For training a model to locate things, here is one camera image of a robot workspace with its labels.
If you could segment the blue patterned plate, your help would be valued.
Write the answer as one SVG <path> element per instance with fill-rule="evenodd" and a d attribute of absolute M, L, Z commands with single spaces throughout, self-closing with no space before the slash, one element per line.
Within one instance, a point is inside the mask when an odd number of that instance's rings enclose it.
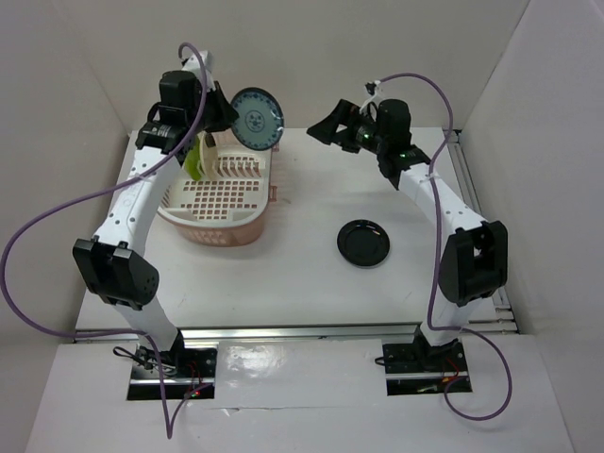
<path fill-rule="evenodd" d="M 239 115 L 231 130 L 240 144 L 254 151 L 265 151 L 279 143 L 285 121 L 281 106 L 272 94 L 249 87 L 239 91 L 230 105 Z"/>

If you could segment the lime green plate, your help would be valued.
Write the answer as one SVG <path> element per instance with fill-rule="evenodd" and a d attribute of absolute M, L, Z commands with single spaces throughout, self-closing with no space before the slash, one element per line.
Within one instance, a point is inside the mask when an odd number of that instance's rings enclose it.
<path fill-rule="evenodd" d="M 184 170 L 189 175 L 189 177 L 194 181 L 198 181 L 202 178 L 202 174 L 201 174 L 199 165 L 200 165 L 200 151 L 199 151 L 199 145 L 196 144 L 189 150 L 189 152 L 187 153 L 187 155 L 184 159 L 184 162 L 183 162 Z"/>

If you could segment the cream plate with black patch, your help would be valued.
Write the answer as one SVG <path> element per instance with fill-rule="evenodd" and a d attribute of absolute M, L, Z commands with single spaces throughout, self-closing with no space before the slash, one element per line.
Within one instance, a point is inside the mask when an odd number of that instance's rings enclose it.
<path fill-rule="evenodd" d="M 214 180 L 216 172 L 215 163 L 218 161 L 218 147 L 211 133 L 204 132 L 200 135 L 199 169 L 203 177 Z"/>

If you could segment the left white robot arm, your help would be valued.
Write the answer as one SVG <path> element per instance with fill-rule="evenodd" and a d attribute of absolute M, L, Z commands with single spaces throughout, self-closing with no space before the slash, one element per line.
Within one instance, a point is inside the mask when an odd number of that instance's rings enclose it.
<path fill-rule="evenodd" d="M 161 307 L 159 272 L 144 257 L 161 198 L 202 131 L 229 129 L 238 117 L 208 71 L 175 70 L 159 82 L 160 100 L 139 129 L 125 187 L 89 240 L 73 256 L 88 290 L 136 331 L 145 356 L 166 377 L 186 365 L 181 332 Z"/>

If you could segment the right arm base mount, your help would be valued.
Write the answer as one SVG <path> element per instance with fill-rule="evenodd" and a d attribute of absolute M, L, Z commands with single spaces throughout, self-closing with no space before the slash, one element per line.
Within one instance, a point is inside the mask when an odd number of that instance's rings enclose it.
<path fill-rule="evenodd" d="M 430 348 L 413 344 L 384 344 L 374 359 L 385 373 L 388 396 L 473 391 L 465 351 L 460 341 Z"/>

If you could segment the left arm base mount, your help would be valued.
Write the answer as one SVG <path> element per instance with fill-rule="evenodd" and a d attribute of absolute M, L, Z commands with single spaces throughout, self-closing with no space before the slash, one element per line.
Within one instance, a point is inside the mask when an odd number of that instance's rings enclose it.
<path fill-rule="evenodd" d="M 116 357 L 129 359 L 131 372 L 126 399 L 128 401 L 161 400 L 159 365 L 155 356 L 141 347 L 134 352 L 115 346 Z M 192 400 L 213 399 L 218 350 L 216 347 L 188 349 L 180 364 L 162 360 L 165 395 L 167 400 L 179 400 L 188 396 Z"/>

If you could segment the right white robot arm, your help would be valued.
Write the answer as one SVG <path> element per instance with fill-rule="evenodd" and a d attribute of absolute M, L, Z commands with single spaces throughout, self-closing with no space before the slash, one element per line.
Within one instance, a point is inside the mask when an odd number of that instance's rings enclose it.
<path fill-rule="evenodd" d="M 442 180 L 436 159 L 413 143 L 410 109 L 402 100 L 357 106 L 342 99 L 307 133 L 348 153 L 375 155 L 381 174 L 434 225 L 428 312 L 403 363 L 411 370 L 435 370 L 458 345 L 478 303 L 506 284 L 508 230 L 469 208 Z"/>

